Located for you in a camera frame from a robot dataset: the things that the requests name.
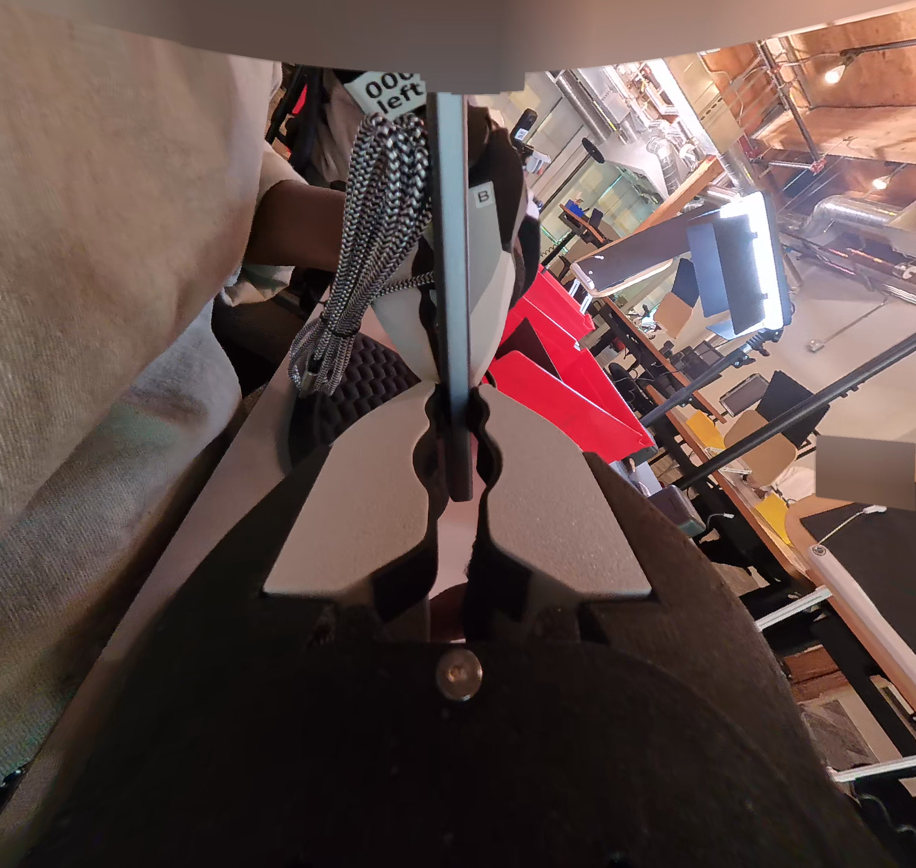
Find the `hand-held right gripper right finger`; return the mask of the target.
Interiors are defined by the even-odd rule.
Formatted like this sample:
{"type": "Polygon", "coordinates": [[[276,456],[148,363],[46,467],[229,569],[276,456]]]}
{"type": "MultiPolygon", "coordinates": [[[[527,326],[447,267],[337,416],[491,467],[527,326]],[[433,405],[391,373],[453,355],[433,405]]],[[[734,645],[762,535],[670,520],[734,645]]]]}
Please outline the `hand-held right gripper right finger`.
{"type": "Polygon", "coordinates": [[[650,599],[650,581],[576,443],[491,384],[477,390],[474,410],[485,489],[464,637],[577,640],[591,605],[650,599]]]}

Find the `studio light panel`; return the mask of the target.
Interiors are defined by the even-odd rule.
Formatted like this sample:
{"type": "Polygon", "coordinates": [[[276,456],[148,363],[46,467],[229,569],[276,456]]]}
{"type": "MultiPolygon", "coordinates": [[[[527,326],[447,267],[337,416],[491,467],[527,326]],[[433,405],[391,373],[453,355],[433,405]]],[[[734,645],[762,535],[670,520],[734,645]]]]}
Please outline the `studio light panel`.
{"type": "Polygon", "coordinates": [[[756,191],[686,226],[707,329],[731,341],[782,331],[792,307],[770,195],[756,191]]]}

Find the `white panel stand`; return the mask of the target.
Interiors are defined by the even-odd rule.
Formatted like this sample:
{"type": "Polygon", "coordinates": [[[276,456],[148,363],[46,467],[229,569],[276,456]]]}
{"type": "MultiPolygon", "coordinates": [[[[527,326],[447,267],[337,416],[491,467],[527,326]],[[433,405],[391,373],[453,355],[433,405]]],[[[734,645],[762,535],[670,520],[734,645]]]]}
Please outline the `white panel stand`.
{"type": "Polygon", "coordinates": [[[874,538],[802,538],[801,580],[755,619],[837,774],[893,763],[914,797],[914,556],[874,538]]]}

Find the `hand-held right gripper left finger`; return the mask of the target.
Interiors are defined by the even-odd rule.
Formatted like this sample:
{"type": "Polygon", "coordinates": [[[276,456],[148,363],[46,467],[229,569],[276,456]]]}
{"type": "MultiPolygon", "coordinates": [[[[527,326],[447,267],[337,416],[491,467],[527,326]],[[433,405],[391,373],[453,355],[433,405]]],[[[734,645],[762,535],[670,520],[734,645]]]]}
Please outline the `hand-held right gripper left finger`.
{"type": "Polygon", "coordinates": [[[437,457],[419,382],[370,411],[332,445],[267,576],[269,596],[365,606],[394,622],[423,604],[438,571],[429,486],[418,448],[437,457]]]}

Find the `grey usb hub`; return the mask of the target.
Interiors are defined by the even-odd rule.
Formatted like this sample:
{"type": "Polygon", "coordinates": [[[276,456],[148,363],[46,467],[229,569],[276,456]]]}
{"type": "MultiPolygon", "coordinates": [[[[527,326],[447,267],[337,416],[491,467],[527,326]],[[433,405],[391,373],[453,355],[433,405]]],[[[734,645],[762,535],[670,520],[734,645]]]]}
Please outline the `grey usb hub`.
{"type": "Polygon", "coordinates": [[[464,503],[474,494],[466,419],[472,387],[466,101],[433,93],[427,118],[444,470],[450,498],[464,503]]]}

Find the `person's left forearm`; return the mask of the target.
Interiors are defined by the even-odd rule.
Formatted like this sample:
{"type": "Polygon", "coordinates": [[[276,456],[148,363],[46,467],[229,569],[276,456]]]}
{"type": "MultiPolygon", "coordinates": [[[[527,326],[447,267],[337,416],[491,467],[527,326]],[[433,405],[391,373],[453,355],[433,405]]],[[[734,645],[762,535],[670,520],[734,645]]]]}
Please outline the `person's left forearm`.
{"type": "Polygon", "coordinates": [[[287,179],[261,198],[244,263],[335,272],[344,224],[343,192],[287,179]]]}

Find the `black light stand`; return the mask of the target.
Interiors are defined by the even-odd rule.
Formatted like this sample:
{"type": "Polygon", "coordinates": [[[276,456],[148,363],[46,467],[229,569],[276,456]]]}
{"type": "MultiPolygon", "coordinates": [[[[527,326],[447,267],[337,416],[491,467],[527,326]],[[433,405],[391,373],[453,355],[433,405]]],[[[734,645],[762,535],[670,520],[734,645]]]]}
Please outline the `black light stand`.
{"type": "MultiPolygon", "coordinates": [[[[759,375],[754,374],[731,391],[723,393],[721,397],[724,406],[733,416],[739,416],[756,405],[768,423],[789,416],[790,423],[809,418],[815,426],[822,417],[824,407],[854,392],[862,383],[908,358],[914,350],[915,336],[911,334],[817,392],[811,391],[786,372],[775,370],[769,380],[761,379],[759,375]]],[[[652,427],[675,407],[688,404],[699,396],[703,387],[713,383],[724,370],[737,366],[739,360],[749,359],[749,350],[742,347],[728,354],[727,359],[729,363],[716,363],[707,372],[664,399],[655,409],[649,410],[641,416],[640,423],[645,427],[652,427]]]]}

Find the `tan chair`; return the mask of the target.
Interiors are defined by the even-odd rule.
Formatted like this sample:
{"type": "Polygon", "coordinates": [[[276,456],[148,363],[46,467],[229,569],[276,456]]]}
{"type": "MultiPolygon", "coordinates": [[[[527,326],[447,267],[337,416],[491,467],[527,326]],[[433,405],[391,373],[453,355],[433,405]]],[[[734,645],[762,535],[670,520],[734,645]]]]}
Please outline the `tan chair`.
{"type": "MultiPolygon", "coordinates": [[[[725,433],[724,446],[732,448],[767,424],[755,408],[744,411],[725,433]]],[[[739,456],[740,468],[749,472],[750,483],[759,488],[771,487],[798,457],[796,446],[782,433],[771,436],[759,446],[739,456]]]]}

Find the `grey box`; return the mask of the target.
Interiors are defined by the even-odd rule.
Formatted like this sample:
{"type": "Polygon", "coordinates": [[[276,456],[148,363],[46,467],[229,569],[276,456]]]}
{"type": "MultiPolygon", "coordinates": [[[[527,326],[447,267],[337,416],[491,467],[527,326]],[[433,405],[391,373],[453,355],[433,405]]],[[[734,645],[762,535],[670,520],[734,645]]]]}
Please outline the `grey box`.
{"type": "Polygon", "coordinates": [[[698,537],[707,530],[691,500],[675,485],[665,485],[647,499],[687,537],[698,537]]]}

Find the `black panel with wooden edge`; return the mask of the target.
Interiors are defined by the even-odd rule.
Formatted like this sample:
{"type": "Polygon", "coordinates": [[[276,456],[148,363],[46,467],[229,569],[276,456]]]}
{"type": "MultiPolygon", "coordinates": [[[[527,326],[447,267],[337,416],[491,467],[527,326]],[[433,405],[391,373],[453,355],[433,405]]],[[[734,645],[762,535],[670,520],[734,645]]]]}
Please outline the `black panel with wooden edge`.
{"type": "Polygon", "coordinates": [[[785,529],[808,579],[886,679],[914,706],[914,513],[808,496],[790,506],[785,529]]]}

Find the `person's light clothing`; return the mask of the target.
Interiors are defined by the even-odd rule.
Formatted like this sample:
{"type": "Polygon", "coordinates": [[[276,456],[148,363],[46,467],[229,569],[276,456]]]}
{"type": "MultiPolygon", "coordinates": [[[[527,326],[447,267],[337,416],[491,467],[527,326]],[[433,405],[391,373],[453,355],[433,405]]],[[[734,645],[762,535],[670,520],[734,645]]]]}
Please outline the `person's light clothing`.
{"type": "Polygon", "coordinates": [[[278,61],[2,3],[2,791],[154,565],[242,400],[278,61]]]}

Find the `dark tilted panel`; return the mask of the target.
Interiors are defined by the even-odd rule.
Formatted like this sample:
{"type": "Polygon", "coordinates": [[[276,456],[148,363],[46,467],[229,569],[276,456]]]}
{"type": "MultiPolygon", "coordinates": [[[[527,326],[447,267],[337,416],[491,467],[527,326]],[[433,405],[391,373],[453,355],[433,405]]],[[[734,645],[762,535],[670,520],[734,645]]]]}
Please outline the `dark tilted panel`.
{"type": "Polygon", "coordinates": [[[599,249],[572,266],[570,293],[604,298],[668,268],[689,249],[687,226],[684,214],[599,249]]]}

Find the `silver ventilation duct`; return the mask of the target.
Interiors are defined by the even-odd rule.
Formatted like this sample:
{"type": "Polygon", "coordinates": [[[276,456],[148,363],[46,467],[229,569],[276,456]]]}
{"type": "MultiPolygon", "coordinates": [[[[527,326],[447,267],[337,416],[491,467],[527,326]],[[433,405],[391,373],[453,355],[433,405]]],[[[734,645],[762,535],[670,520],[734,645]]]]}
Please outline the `silver ventilation duct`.
{"type": "Polygon", "coordinates": [[[801,229],[802,239],[828,244],[844,233],[885,242],[899,254],[915,256],[915,203],[904,208],[864,199],[832,196],[820,201],[801,229]]]}

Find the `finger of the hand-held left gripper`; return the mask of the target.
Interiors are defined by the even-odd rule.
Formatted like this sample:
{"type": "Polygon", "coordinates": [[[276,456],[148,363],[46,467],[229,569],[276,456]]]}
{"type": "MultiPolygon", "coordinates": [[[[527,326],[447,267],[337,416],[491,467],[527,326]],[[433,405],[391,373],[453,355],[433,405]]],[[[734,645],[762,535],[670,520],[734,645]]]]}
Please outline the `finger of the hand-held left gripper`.
{"type": "Polygon", "coordinates": [[[434,255],[422,235],[385,282],[372,309],[400,358],[421,380],[438,382],[434,255]]]}
{"type": "Polygon", "coordinates": [[[491,181],[469,187],[468,309],[471,384],[484,378],[503,338],[516,283],[514,256],[502,248],[491,181]]]}

